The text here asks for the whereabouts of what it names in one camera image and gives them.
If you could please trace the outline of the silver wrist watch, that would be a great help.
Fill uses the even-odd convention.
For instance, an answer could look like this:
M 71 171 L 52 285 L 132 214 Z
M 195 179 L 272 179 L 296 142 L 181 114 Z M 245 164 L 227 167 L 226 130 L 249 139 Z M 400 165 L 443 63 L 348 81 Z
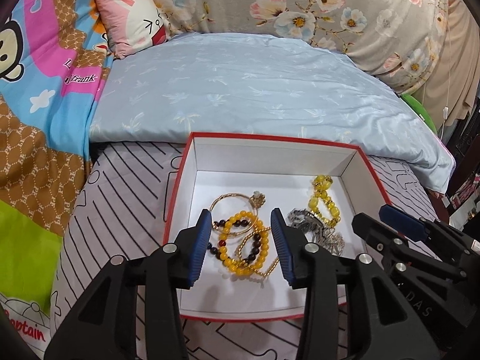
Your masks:
M 319 242 L 324 238 L 326 229 L 323 222 L 308 210 L 293 209 L 287 219 L 292 228 L 301 230 L 304 234 L 312 233 L 312 240 Z

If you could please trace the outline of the red cardboard box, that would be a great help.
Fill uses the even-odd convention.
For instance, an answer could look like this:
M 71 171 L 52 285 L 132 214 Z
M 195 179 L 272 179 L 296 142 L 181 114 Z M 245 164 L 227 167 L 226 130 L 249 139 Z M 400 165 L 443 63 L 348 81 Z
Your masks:
M 213 219 L 248 210 L 247 198 L 264 194 L 259 218 L 268 224 L 271 211 L 304 209 L 319 174 L 333 180 L 329 196 L 340 211 L 337 231 L 346 257 L 368 251 L 352 230 L 358 213 L 377 217 L 389 197 L 363 151 L 354 146 L 279 136 L 232 133 L 191 134 L 181 160 L 168 209 L 164 240 L 193 226 L 203 209 Z M 298 318 L 306 292 L 292 289 L 281 268 L 266 279 L 237 278 L 219 260 L 208 257 L 192 289 L 179 291 L 181 316 L 221 322 L 256 322 Z

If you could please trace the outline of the grey striped bed sheet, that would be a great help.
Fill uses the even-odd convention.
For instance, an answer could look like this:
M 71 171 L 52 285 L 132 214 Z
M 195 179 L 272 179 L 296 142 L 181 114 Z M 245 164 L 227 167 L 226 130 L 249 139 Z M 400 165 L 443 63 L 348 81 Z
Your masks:
M 114 255 L 149 255 L 163 240 L 183 146 L 163 142 L 95 145 L 96 160 L 64 233 L 50 297 L 50 333 Z M 191 359 L 294 359 L 298 319 L 222 323 L 184 320 Z

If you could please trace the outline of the green plastic object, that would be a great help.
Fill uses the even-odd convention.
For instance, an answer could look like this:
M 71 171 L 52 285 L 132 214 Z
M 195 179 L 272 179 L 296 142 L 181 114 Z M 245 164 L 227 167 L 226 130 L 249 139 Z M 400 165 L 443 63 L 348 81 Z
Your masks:
M 433 119 L 426 109 L 411 94 L 402 94 L 400 98 L 409 105 L 409 107 L 420 117 L 433 133 L 437 133 Z

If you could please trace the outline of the beige curtain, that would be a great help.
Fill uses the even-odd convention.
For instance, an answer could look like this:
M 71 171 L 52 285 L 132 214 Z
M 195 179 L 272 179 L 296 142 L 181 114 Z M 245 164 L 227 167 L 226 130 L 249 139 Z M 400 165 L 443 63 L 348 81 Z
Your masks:
M 418 96 L 437 129 L 465 119 L 479 87 L 479 26 L 463 0 L 448 1 L 439 61 Z

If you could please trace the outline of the light blue quilt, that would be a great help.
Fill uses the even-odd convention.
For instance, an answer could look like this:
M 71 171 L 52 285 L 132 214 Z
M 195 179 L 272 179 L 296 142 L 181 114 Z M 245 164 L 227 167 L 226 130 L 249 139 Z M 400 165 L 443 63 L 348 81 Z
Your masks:
M 114 61 L 92 142 L 183 143 L 193 132 L 353 144 L 405 161 L 441 194 L 456 165 L 389 86 L 349 57 L 300 40 L 192 33 Z

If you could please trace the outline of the grey floral duvet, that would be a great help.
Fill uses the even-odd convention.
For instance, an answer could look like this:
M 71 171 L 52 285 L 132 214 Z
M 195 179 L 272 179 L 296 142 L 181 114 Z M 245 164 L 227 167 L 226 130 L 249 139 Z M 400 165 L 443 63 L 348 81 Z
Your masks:
M 431 77 L 448 0 L 154 0 L 174 33 L 256 33 L 347 55 L 397 93 Z

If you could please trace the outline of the pink rabbit pillow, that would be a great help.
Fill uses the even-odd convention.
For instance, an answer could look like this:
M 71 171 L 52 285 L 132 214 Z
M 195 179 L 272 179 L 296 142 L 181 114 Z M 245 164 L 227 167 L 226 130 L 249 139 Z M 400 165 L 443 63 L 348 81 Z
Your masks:
M 166 16 L 154 0 L 95 0 L 116 59 L 170 39 Z

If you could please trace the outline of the colourful monkey cartoon blanket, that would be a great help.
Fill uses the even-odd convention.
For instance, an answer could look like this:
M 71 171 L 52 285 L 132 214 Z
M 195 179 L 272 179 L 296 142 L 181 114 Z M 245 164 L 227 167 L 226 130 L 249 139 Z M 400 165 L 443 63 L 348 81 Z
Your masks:
M 95 0 L 1 0 L 1 308 L 36 359 L 112 62 Z

